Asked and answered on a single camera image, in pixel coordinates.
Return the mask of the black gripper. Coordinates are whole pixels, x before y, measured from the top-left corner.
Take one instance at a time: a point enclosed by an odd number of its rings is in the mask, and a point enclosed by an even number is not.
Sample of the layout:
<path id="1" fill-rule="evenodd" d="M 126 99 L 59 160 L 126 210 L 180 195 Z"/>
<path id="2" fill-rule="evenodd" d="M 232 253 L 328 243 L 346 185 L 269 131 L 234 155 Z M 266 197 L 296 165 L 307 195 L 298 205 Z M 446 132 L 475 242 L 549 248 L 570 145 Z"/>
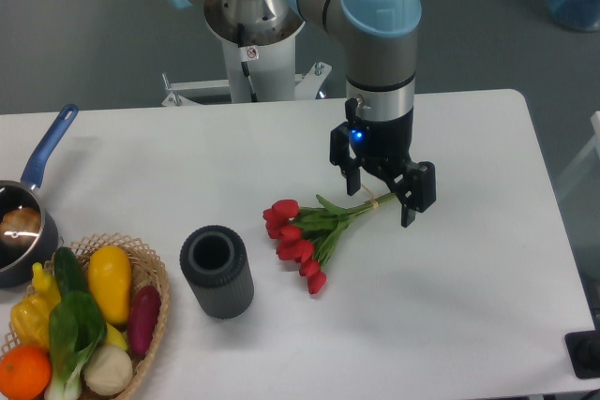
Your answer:
<path id="1" fill-rule="evenodd" d="M 416 214 L 437 199 L 435 166 L 410 158 L 413 113 L 391 121 L 369 121 L 358 116 L 356 105 L 347 105 L 345 114 L 346 121 L 330 133 L 329 160 L 345 178 L 347 194 L 360 189 L 360 170 L 365 170 L 396 194 L 401 226 L 408 228 Z"/>

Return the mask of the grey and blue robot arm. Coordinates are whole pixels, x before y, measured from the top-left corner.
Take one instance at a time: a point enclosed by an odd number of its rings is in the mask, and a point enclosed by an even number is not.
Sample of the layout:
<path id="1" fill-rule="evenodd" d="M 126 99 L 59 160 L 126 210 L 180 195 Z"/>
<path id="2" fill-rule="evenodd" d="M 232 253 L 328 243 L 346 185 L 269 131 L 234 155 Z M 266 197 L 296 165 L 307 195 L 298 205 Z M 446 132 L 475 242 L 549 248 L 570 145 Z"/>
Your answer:
<path id="1" fill-rule="evenodd" d="M 345 56 L 346 119 L 330 161 L 355 193 L 367 172 L 402 206 L 408 226 L 436 199 L 434 165 L 410 156 L 420 0 L 172 0 L 198 6 L 220 40 L 235 103 L 294 99 L 295 39 L 312 24 Z"/>

